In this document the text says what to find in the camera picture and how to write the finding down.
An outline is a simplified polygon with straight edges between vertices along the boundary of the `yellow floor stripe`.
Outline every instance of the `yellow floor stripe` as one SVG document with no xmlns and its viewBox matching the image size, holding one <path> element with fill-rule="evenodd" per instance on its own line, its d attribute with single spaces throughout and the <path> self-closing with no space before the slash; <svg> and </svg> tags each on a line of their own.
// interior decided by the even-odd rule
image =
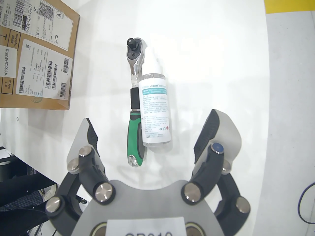
<svg viewBox="0 0 315 236">
<path fill-rule="evenodd" d="M 315 0 L 265 0 L 266 14 L 315 11 Z"/>
</svg>

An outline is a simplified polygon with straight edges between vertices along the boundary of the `white label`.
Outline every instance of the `white label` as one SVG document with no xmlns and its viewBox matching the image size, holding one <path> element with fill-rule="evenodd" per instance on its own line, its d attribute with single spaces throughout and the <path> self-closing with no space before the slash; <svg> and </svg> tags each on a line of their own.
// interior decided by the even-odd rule
<svg viewBox="0 0 315 236">
<path fill-rule="evenodd" d="M 139 82 L 142 140 L 159 143 L 171 140 L 166 81 L 148 78 Z"/>
<path fill-rule="evenodd" d="M 23 41 L 16 94 L 68 100 L 72 58 Z"/>
<path fill-rule="evenodd" d="M 108 220 L 106 236 L 184 236 L 186 235 L 183 217 Z"/>
<path fill-rule="evenodd" d="M 0 45 L 0 76 L 16 78 L 16 48 Z"/>
<path fill-rule="evenodd" d="M 44 0 L 0 0 L 0 25 L 68 50 L 73 21 Z"/>
</svg>

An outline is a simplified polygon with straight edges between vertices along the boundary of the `chrome wrench head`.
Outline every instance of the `chrome wrench head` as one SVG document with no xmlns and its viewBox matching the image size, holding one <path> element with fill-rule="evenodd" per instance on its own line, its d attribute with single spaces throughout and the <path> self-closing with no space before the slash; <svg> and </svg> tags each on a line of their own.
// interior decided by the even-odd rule
<svg viewBox="0 0 315 236">
<path fill-rule="evenodd" d="M 127 40 L 127 60 L 130 65 L 131 74 L 136 78 L 141 73 L 146 47 L 146 43 L 142 38 L 130 38 Z"/>
</svg>

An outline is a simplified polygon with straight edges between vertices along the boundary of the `plastic bottle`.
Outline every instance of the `plastic bottle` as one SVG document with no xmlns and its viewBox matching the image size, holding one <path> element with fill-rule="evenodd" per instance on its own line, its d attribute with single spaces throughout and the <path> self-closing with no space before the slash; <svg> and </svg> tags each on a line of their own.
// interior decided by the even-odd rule
<svg viewBox="0 0 315 236">
<path fill-rule="evenodd" d="M 171 141 L 169 107 L 165 76 L 154 55 L 146 47 L 139 81 L 142 141 L 146 147 L 158 147 Z"/>
</svg>

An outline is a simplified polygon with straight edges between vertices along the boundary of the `white bottle cap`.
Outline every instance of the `white bottle cap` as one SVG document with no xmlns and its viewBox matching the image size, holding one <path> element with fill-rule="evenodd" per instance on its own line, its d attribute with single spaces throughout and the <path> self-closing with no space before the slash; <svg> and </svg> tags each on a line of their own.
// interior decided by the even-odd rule
<svg viewBox="0 0 315 236">
<path fill-rule="evenodd" d="M 162 69 L 158 63 L 155 54 L 154 48 L 151 46 L 146 47 L 144 51 L 144 63 L 142 65 L 142 75 L 145 74 L 162 74 Z"/>
</svg>

